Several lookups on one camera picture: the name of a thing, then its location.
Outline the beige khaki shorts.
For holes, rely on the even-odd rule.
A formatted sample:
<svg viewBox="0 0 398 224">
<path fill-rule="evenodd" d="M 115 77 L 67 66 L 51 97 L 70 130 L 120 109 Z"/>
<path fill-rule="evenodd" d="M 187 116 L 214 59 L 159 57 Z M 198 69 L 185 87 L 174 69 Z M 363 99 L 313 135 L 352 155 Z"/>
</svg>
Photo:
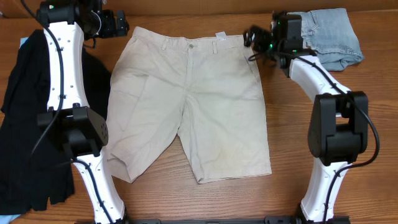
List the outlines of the beige khaki shorts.
<svg viewBox="0 0 398 224">
<path fill-rule="evenodd" d="M 136 27 L 110 81 L 107 162 L 134 182 L 179 138 L 200 184 L 272 172 L 257 63 L 241 35 Z"/>
</svg>

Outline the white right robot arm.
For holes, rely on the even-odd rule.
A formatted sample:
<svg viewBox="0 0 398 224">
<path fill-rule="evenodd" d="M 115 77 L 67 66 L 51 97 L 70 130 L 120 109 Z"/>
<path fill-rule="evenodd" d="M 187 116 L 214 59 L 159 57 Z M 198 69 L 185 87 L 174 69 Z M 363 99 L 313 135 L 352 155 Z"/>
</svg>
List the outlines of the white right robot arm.
<svg viewBox="0 0 398 224">
<path fill-rule="evenodd" d="M 272 15 L 271 30 L 251 26 L 243 32 L 244 45 L 255 54 L 277 62 L 285 76 L 312 100 L 308 148 L 314 158 L 307 192 L 293 216 L 266 216 L 265 223 L 345 223 L 334 204 L 347 171 L 368 145 L 368 98 L 351 91 L 323 68 L 315 51 L 303 47 L 302 18 L 285 11 Z"/>
</svg>

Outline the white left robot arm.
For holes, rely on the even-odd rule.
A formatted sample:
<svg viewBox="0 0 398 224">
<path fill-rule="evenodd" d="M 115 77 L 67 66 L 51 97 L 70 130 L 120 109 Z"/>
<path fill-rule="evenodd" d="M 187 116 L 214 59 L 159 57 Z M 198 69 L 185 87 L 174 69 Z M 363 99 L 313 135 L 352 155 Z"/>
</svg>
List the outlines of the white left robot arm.
<svg viewBox="0 0 398 224">
<path fill-rule="evenodd" d="M 109 133 L 105 119 L 90 108 L 86 97 L 82 50 L 89 39 L 127 35 L 122 10 L 103 9 L 105 1 L 43 1 L 36 18 L 44 28 L 49 50 L 50 94 L 47 110 L 37 117 L 47 138 L 74 165 L 95 213 L 95 223 L 130 223 L 114 186 L 104 147 Z"/>
</svg>

